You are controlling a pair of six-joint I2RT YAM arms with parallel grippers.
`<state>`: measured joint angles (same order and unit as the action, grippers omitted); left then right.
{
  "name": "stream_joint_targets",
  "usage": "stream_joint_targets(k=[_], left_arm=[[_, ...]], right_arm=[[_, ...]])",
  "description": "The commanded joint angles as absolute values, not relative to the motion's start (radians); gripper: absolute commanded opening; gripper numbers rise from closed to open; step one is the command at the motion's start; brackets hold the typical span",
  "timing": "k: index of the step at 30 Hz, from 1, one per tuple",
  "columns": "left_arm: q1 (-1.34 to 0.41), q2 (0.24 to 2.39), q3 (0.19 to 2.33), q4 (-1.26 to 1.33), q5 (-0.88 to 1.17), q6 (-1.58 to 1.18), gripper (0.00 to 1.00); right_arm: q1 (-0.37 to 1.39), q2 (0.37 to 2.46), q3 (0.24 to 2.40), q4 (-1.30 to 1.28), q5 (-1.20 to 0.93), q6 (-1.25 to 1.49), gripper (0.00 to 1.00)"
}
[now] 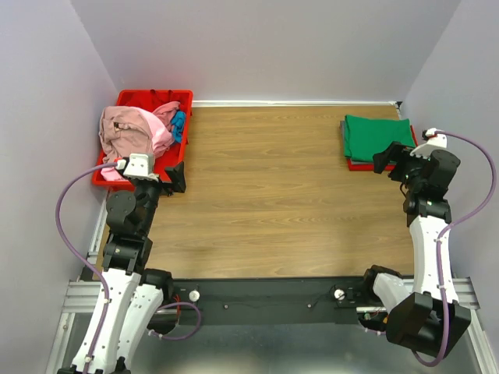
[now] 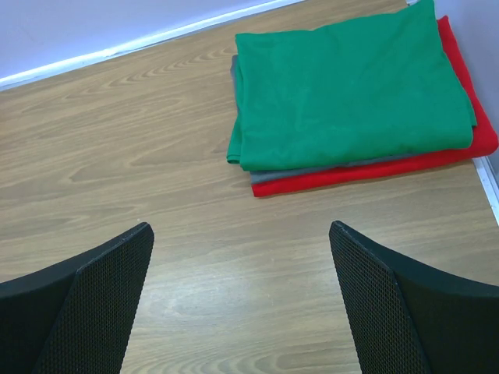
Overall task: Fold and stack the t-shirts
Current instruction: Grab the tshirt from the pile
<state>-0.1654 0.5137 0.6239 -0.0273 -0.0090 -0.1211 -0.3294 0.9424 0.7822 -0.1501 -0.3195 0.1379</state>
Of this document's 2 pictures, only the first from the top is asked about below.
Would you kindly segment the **dusty pink printed t-shirt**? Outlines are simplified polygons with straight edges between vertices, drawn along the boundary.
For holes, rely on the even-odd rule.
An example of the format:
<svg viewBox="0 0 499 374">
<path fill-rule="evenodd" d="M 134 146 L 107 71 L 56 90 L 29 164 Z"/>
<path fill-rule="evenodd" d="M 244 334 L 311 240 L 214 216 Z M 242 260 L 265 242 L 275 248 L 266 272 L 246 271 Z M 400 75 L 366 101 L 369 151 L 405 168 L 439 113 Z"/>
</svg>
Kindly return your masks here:
<svg viewBox="0 0 499 374">
<path fill-rule="evenodd" d="M 127 106 L 104 108 L 98 134 L 104 152 L 103 163 L 128 157 L 131 153 L 154 152 L 150 116 L 139 108 Z"/>
</svg>

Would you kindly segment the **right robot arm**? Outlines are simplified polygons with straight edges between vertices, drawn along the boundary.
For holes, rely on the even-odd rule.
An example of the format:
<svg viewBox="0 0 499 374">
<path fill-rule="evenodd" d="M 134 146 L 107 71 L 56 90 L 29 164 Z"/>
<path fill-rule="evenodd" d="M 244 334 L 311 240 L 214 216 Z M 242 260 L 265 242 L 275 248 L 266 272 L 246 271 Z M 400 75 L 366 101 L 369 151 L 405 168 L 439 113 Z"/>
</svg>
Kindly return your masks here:
<svg viewBox="0 0 499 374">
<path fill-rule="evenodd" d="M 452 219 L 444 198 L 460 160 L 445 146 L 393 142 L 373 155 L 376 173 L 388 164 L 395 166 L 389 178 L 406 189 L 403 210 L 414 252 L 412 289 L 398 272 L 372 266 L 364 273 L 359 297 L 367 305 L 380 302 L 385 307 L 389 342 L 441 360 L 471 323 L 471 312 L 459 304 L 451 277 Z"/>
</svg>

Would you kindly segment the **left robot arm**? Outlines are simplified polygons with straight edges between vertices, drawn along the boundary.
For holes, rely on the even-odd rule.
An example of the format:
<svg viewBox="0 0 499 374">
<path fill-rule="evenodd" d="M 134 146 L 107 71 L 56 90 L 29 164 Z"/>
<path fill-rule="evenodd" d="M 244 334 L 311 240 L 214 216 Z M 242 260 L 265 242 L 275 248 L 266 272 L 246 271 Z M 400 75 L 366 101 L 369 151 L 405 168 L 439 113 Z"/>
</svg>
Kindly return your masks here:
<svg viewBox="0 0 499 374">
<path fill-rule="evenodd" d="M 161 196 L 185 192 L 184 164 L 167 167 L 168 180 L 132 175 L 132 191 L 106 202 L 109 227 L 97 302 L 85 338 L 60 373 L 128 373 L 143 332 L 158 308 L 174 294 L 172 275 L 146 267 L 153 242 L 148 235 Z"/>
</svg>

